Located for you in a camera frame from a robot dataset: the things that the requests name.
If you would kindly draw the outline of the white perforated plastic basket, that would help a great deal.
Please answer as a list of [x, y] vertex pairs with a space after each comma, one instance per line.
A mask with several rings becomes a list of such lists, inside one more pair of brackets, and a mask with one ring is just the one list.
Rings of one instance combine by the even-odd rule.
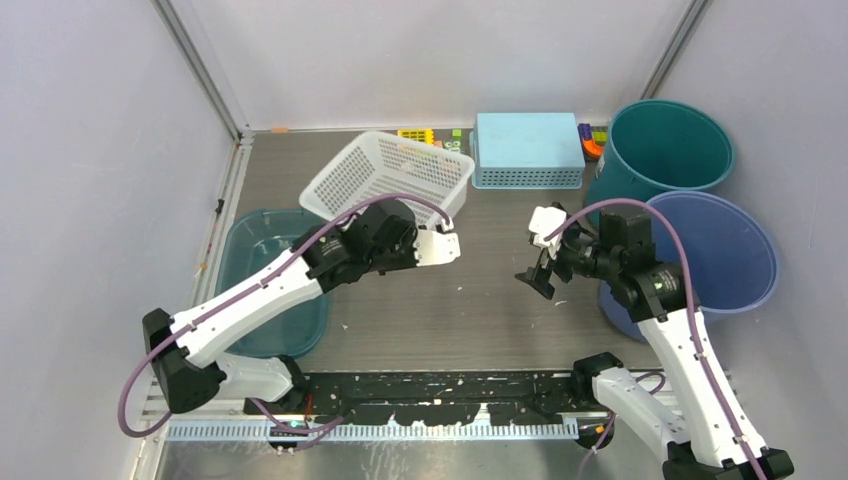
[[464, 154], [395, 134], [366, 131], [351, 140], [299, 195], [302, 208], [331, 220], [354, 205], [389, 193], [407, 193], [441, 208], [407, 200], [430, 229], [463, 207], [474, 160]]

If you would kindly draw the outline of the light blue perforated basket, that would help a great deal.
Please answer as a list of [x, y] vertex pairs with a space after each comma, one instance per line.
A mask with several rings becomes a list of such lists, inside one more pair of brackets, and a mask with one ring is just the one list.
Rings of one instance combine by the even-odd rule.
[[469, 141], [477, 189], [582, 187], [586, 162], [572, 113], [479, 113]]

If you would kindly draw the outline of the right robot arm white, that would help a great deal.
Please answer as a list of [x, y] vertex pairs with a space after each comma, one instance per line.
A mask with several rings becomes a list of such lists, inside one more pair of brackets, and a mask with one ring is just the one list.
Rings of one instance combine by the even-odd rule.
[[568, 384], [574, 403], [589, 411], [601, 406], [624, 421], [657, 456], [667, 479], [792, 475], [789, 454], [758, 433], [716, 359], [679, 234], [670, 232], [677, 260], [662, 262], [652, 226], [665, 217], [656, 208], [614, 198], [592, 209], [600, 216], [596, 232], [559, 204], [535, 208], [528, 230], [540, 254], [519, 280], [545, 298], [554, 293], [552, 276], [607, 283], [660, 360], [678, 407], [662, 404], [609, 352], [574, 363]]

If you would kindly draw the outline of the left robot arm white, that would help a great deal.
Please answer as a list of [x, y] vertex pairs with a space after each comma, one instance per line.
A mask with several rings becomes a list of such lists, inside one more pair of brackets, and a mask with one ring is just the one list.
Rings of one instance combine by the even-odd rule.
[[264, 269], [190, 310], [161, 308], [142, 319], [145, 348], [170, 413], [193, 411], [224, 389], [298, 412], [305, 385], [285, 356], [257, 359], [226, 354], [269, 320], [370, 272], [412, 269], [419, 225], [413, 210], [382, 197], [336, 222], [313, 226]]

